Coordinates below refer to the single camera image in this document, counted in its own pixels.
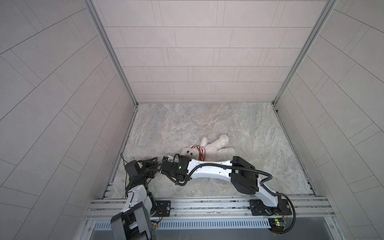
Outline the red white striped shirt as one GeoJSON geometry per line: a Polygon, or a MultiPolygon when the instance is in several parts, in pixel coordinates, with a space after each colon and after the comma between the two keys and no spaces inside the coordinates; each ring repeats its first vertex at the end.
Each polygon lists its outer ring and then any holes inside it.
{"type": "Polygon", "coordinates": [[[205,150],[204,147],[200,147],[200,146],[196,146],[196,145],[191,145],[190,148],[191,148],[191,149],[196,149],[196,150],[198,151],[199,161],[202,161],[202,162],[205,161],[205,158],[206,158],[206,150],[205,150]]]}

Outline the white plush teddy bear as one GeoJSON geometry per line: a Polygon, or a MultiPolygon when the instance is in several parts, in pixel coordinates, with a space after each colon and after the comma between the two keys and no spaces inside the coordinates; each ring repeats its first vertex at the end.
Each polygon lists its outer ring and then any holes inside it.
{"type": "MultiPolygon", "coordinates": [[[[232,147],[228,147],[229,137],[226,134],[219,136],[217,140],[212,143],[208,143],[208,138],[203,137],[201,140],[200,147],[204,147],[206,150],[206,158],[204,162],[222,162],[231,160],[236,154],[232,147]]],[[[191,159],[199,161],[198,151],[191,149],[190,146],[183,148],[181,155],[188,156],[191,159]]]]}

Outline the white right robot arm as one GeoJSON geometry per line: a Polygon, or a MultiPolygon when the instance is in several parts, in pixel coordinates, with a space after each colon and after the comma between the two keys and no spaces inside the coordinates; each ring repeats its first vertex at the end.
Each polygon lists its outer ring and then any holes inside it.
{"type": "Polygon", "coordinates": [[[209,178],[230,182],[241,194],[255,196],[249,209],[256,216],[294,215],[294,207],[289,198],[266,186],[273,179],[269,173],[255,169],[253,165],[234,156],[230,161],[202,162],[188,156],[179,160],[164,158],[160,173],[178,186],[185,186],[190,180],[209,178]]]}

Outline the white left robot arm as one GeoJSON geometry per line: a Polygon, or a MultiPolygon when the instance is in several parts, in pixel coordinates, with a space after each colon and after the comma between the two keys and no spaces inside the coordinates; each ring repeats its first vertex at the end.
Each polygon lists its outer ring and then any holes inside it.
{"type": "Polygon", "coordinates": [[[127,201],[120,213],[111,218],[114,240],[154,240],[155,227],[151,215],[156,212],[156,202],[149,191],[147,179],[154,178],[157,158],[131,161],[125,164],[129,184],[127,201]]]}

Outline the left green circuit board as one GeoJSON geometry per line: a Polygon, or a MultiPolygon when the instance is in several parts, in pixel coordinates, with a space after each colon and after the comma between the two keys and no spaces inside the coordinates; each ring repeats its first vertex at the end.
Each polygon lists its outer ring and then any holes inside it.
{"type": "Polygon", "coordinates": [[[153,229],[156,229],[156,228],[158,227],[158,225],[159,225],[159,222],[158,222],[158,221],[152,221],[152,220],[151,220],[151,224],[152,224],[152,226],[153,226],[153,229]]]}

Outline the green circuit board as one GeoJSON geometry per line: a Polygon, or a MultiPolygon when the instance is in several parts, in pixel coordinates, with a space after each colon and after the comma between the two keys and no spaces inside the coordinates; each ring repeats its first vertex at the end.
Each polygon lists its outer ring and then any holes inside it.
{"type": "Polygon", "coordinates": [[[159,225],[159,222],[158,222],[158,221],[152,221],[152,220],[151,220],[151,224],[152,224],[152,226],[153,226],[153,229],[156,229],[156,228],[158,227],[158,225],[159,225]]]}
{"type": "Polygon", "coordinates": [[[286,221],[283,220],[282,218],[280,218],[280,219],[269,218],[268,221],[270,224],[269,230],[271,232],[281,233],[285,230],[285,227],[287,225],[286,221]]]}

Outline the right green circuit board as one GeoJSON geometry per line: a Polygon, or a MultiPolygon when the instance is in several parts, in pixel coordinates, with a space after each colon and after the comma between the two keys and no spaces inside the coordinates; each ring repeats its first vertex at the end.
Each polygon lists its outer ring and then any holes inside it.
{"type": "Polygon", "coordinates": [[[281,233],[285,230],[285,227],[287,225],[286,221],[283,220],[282,218],[280,218],[280,219],[269,218],[268,221],[270,224],[269,230],[271,232],[281,233]]]}

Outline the aluminium corner post left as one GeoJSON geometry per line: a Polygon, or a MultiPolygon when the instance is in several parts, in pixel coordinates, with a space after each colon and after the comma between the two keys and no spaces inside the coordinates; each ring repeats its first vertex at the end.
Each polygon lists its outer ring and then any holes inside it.
{"type": "Polygon", "coordinates": [[[94,23],[95,25],[95,28],[101,38],[101,41],[104,45],[104,47],[106,48],[106,51],[111,59],[111,62],[115,68],[115,70],[117,71],[117,74],[119,75],[120,79],[122,80],[122,82],[124,83],[128,93],[129,93],[129,96],[130,98],[132,99],[133,103],[134,103],[134,106],[135,108],[138,108],[139,104],[134,96],[134,93],[129,85],[129,82],[126,78],[126,75],[120,65],[120,62],[117,58],[117,55],[116,55],[116,52],[110,42],[110,39],[108,37],[108,34],[102,24],[102,21],[99,17],[99,14],[97,13],[97,10],[95,8],[95,4],[93,1],[91,0],[85,0],[85,7],[87,9],[87,11],[89,12],[89,15],[91,17],[91,20],[92,22],[94,23]]]}

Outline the aluminium corner post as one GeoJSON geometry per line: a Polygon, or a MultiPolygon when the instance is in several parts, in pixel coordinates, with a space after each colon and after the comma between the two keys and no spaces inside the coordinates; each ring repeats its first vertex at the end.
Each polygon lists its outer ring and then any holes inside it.
{"type": "Polygon", "coordinates": [[[106,48],[106,51],[111,59],[111,62],[115,68],[115,70],[117,71],[117,74],[119,75],[120,79],[122,80],[122,82],[124,83],[128,93],[129,93],[129,96],[130,98],[132,99],[133,103],[134,103],[134,106],[135,108],[138,108],[139,104],[134,96],[134,93],[129,85],[129,82],[126,78],[126,75],[120,65],[120,62],[117,58],[117,55],[116,55],[116,52],[110,42],[110,39],[108,37],[108,34],[102,24],[102,21],[99,17],[99,14],[97,13],[97,10],[95,8],[95,4],[93,1],[91,0],[85,0],[85,7],[87,9],[87,11],[89,12],[89,15],[91,17],[91,20],[92,22],[94,23],[95,25],[95,28],[101,38],[101,41],[104,45],[104,47],[106,48]]]}
{"type": "Polygon", "coordinates": [[[277,105],[283,96],[285,90],[288,88],[288,85],[290,84],[291,80],[293,79],[294,75],[296,74],[297,70],[299,69],[300,65],[302,64],[304,58],[308,54],[309,50],[311,49],[312,45],[314,44],[317,36],[319,35],[320,31],[322,30],[324,24],[326,23],[327,19],[329,18],[332,10],[334,9],[337,0],[328,0],[321,11],[317,21],[315,22],[314,27],[312,28],[307,40],[305,41],[304,46],[302,47],[298,57],[296,58],[291,70],[289,71],[285,81],[282,84],[282,87],[280,88],[276,98],[272,102],[273,106],[277,108],[277,105]]]}

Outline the aluminium corner post right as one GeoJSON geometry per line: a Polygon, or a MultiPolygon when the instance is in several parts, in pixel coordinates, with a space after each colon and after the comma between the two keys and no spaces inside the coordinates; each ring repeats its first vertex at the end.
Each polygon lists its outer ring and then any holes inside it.
{"type": "Polygon", "coordinates": [[[304,58],[308,54],[309,50],[311,49],[312,45],[314,44],[317,36],[319,35],[320,31],[322,30],[324,24],[326,23],[327,19],[329,18],[332,10],[334,9],[337,0],[328,0],[321,11],[317,21],[315,22],[314,27],[312,28],[307,40],[305,41],[304,46],[302,47],[298,57],[296,58],[291,70],[289,71],[285,81],[282,84],[282,87],[280,88],[276,98],[272,102],[273,106],[277,108],[277,105],[283,96],[285,90],[288,88],[288,85],[290,84],[291,80],[293,79],[294,75],[296,74],[297,70],[299,69],[300,65],[302,64],[304,58]]]}

